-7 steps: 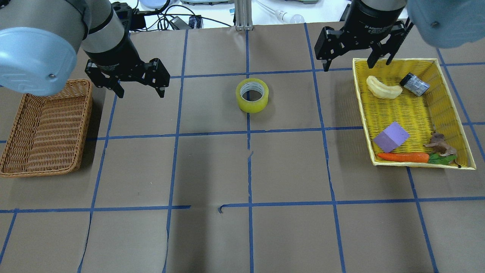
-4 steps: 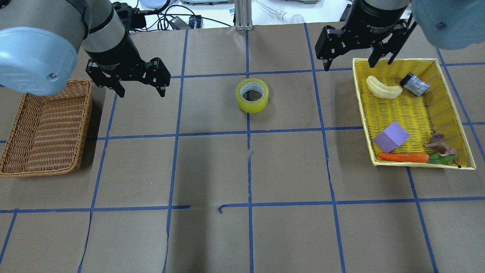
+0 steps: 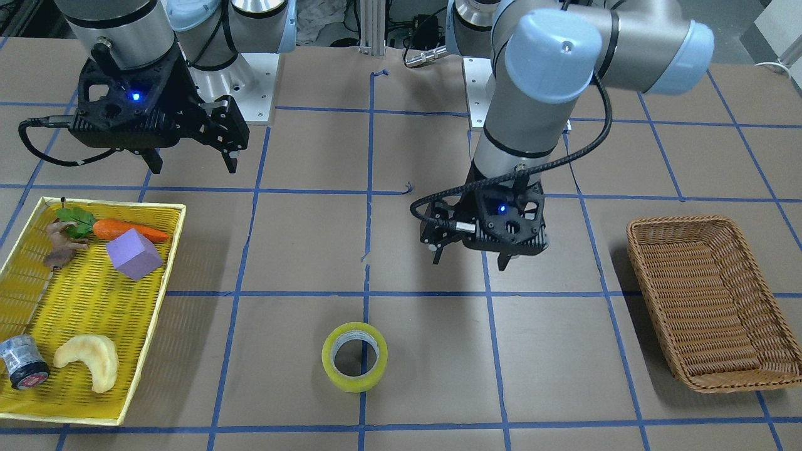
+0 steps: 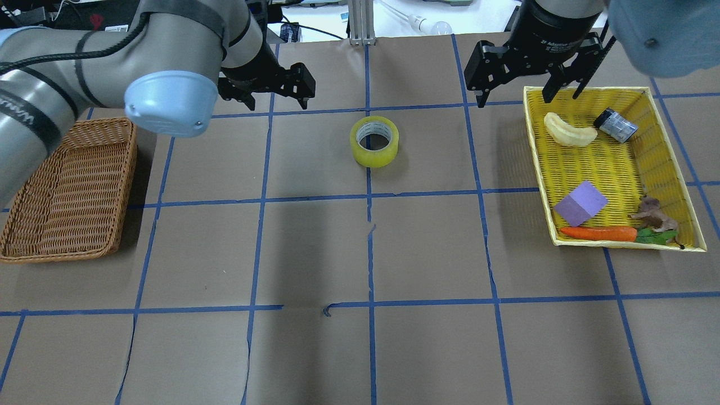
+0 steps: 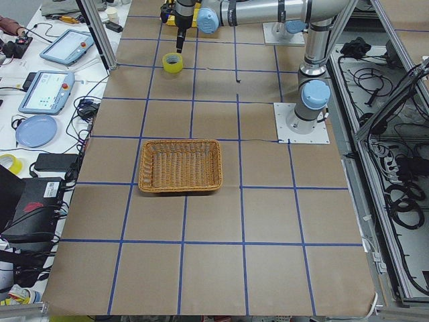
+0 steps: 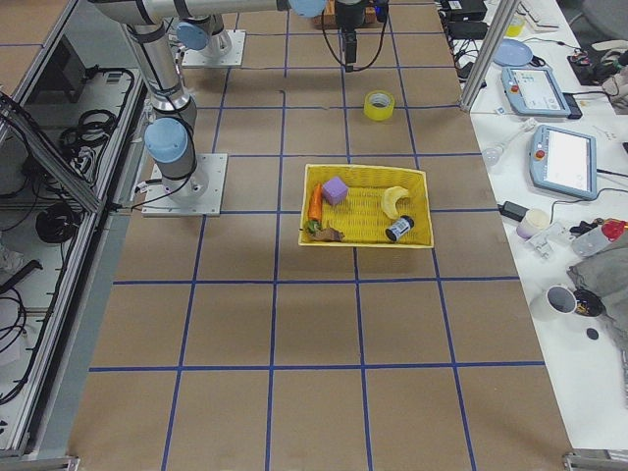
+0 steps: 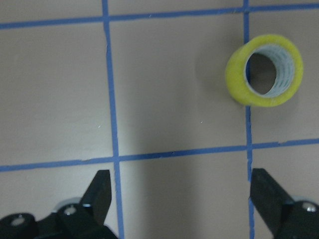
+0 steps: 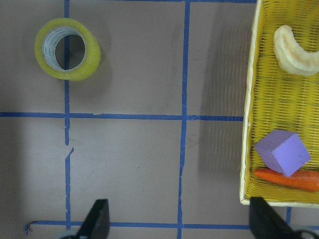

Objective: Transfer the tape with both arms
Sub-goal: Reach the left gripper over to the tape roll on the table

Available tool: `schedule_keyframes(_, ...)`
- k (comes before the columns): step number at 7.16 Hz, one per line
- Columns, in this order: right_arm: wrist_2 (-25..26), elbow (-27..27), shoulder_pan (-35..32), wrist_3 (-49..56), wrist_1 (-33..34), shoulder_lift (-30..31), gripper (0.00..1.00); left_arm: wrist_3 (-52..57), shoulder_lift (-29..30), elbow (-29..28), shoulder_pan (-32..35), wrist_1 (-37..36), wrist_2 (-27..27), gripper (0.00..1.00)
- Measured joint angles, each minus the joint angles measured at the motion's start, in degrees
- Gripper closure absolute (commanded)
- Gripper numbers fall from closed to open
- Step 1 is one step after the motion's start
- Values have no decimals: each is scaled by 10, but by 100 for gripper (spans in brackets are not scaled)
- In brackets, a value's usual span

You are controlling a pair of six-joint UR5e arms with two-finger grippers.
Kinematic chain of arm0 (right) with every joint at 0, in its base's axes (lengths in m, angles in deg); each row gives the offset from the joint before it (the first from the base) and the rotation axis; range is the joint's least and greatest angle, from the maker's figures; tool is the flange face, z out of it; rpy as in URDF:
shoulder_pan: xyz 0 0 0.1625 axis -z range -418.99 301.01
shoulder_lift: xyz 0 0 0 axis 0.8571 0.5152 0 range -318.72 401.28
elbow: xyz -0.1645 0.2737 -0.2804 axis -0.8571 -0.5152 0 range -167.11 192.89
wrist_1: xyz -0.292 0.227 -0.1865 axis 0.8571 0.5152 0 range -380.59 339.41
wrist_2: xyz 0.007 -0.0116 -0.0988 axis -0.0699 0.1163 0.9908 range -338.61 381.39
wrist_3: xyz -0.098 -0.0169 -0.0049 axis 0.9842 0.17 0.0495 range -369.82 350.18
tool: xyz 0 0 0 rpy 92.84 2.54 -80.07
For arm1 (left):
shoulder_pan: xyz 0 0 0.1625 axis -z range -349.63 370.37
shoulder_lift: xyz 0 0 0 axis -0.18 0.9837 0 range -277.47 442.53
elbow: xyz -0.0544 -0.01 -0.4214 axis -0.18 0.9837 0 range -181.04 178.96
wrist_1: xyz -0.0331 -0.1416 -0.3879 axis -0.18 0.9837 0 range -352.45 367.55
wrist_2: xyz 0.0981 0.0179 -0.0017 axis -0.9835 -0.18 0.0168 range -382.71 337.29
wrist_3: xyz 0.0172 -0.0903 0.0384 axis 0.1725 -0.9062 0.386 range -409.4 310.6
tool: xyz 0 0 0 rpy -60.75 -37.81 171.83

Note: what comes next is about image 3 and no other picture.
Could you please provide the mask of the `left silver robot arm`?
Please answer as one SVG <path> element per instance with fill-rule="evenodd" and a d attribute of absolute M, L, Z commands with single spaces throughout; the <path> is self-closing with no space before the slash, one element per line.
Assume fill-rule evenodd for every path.
<path fill-rule="evenodd" d="M 488 59 L 491 99 L 464 185 L 411 206 L 421 242 L 438 263 L 455 242 L 516 255 L 549 245 L 542 172 L 585 156 L 612 128 L 609 88 L 681 95 L 707 71 L 714 33 L 685 18 L 676 1 L 619 1 L 609 8 L 570 1 L 450 1 L 450 53 Z M 596 86 L 604 107 L 598 136 L 553 160 L 581 94 Z"/>

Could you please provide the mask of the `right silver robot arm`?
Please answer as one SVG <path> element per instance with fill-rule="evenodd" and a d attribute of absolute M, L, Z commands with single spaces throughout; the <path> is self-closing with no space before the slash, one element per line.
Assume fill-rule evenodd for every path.
<path fill-rule="evenodd" d="M 46 125 L 68 129 L 98 156 L 141 156 L 161 171 L 158 149 L 183 139 L 214 148 L 228 172 L 248 147 L 249 124 L 265 121 L 266 77 L 246 55 L 292 51 L 295 1 L 58 1 L 88 50 L 78 77 L 78 104 Z"/>

